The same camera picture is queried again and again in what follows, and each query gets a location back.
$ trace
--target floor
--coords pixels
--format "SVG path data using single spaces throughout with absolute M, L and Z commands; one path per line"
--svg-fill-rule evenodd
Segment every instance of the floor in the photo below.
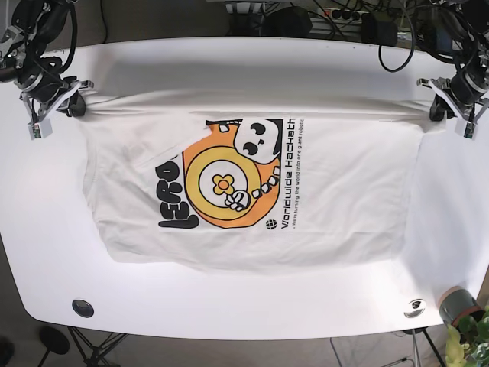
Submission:
M 10 11 L 15 6 L 10 1 Z M 104 0 L 108 24 L 108 42 L 134 41 L 162 37 L 221 36 L 228 30 L 228 16 L 219 3 L 205 0 Z M 105 31 L 99 0 L 82 0 L 76 4 L 79 23 L 79 46 L 101 43 Z M 68 47 L 70 24 L 51 49 Z M 37 332 L 43 323 L 24 310 L 15 287 L 3 247 L 0 246 L 0 336 L 9 338 L 16 348 L 9 367 L 37 365 L 44 354 Z M 68 335 L 66 327 L 56 326 Z M 95 343 L 106 333 L 87 330 Z M 435 344 L 443 351 L 445 327 L 429 328 Z M 423 366 L 439 365 L 423 336 L 418 336 Z M 367 336 L 350 336 L 334 340 L 343 366 L 381 367 L 403 357 L 413 357 L 412 340 L 401 332 Z M 168 339 L 129 336 L 108 359 L 123 366 L 171 367 L 212 366 L 337 366 L 328 339 L 230 342 L 193 339 Z M 46 367 L 82 366 L 72 344 L 65 356 L 49 356 Z

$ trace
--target white table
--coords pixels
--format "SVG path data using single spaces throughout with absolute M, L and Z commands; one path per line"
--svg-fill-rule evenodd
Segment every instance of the white table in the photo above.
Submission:
M 406 56 L 384 53 L 391 67 Z M 81 48 L 69 73 L 119 94 L 212 87 L 431 100 L 416 79 L 450 77 L 455 68 L 416 54 L 403 72 L 389 74 L 368 45 L 227 37 Z M 280 277 L 210 275 L 114 262 L 81 191 L 82 135 L 60 114 L 52 136 L 31 141 L 18 96 L 13 84 L 0 86 L 0 231 L 22 302 L 36 319 L 183 338 L 346 336 L 441 323 L 441 291 L 462 284 L 476 294 L 481 286 L 489 263 L 487 118 L 476 141 L 450 132 L 423 141 L 406 244 L 395 261 Z M 73 312 L 79 298 L 93 305 L 92 318 Z M 407 319 L 416 298 L 427 308 Z

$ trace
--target green leaf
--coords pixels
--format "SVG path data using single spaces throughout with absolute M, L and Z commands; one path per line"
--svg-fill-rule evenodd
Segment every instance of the green leaf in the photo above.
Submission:
M 466 363 L 465 359 L 463 359 L 461 361 L 456 361 L 456 362 L 448 362 L 448 361 L 446 361 L 447 367 L 465 367 L 466 366 L 465 363 Z
M 489 339 L 489 317 L 485 317 L 477 324 L 479 336 L 485 340 Z
M 453 339 L 448 339 L 446 342 L 446 357 L 447 361 L 459 362 L 464 360 L 464 347 L 460 342 L 456 342 Z
M 460 332 L 452 325 L 448 325 L 447 327 L 449 329 L 449 340 L 460 344 Z
M 489 343 L 479 344 L 471 355 L 477 361 L 489 359 Z
M 485 360 L 479 362 L 479 367 L 483 365 L 489 365 L 489 358 L 486 358 Z
M 461 333 L 469 333 L 475 328 L 477 328 L 477 321 L 471 315 L 463 316 L 458 322 L 458 329 Z

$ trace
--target round hole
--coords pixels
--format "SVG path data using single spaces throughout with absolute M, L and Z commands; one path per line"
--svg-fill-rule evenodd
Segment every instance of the round hole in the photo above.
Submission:
M 408 319 L 413 319 L 414 317 L 418 317 L 423 311 L 426 309 L 426 302 L 424 300 L 412 300 L 408 303 L 404 316 Z
M 85 300 L 74 300 L 71 305 L 73 306 L 73 310 L 76 312 L 78 316 L 81 317 L 92 317 L 93 316 L 93 307 Z

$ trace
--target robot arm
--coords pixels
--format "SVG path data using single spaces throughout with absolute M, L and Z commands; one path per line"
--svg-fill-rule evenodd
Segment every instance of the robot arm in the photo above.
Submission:
M 436 5 L 450 38 L 461 46 L 453 51 L 452 60 L 444 61 L 453 63 L 457 72 L 451 79 L 421 79 L 418 84 L 436 93 L 430 109 L 432 121 L 443 120 L 445 113 L 449 118 L 457 117 L 465 124 L 464 137 L 473 138 L 478 119 L 489 107 L 484 98 L 489 91 L 489 1 L 440 1 Z M 476 114 L 477 104 L 482 108 Z
M 42 57 L 47 45 L 60 35 L 69 13 L 73 30 L 65 64 L 59 57 Z M 92 82 L 60 76 L 73 61 L 76 36 L 73 0 L 21 0 L 0 40 L 0 82 L 13 81 L 21 90 L 21 100 L 31 117 L 28 128 L 33 139 L 52 132 L 50 116 L 55 111 L 69 117 L 85 114 L 79 90 L 93 87 Z

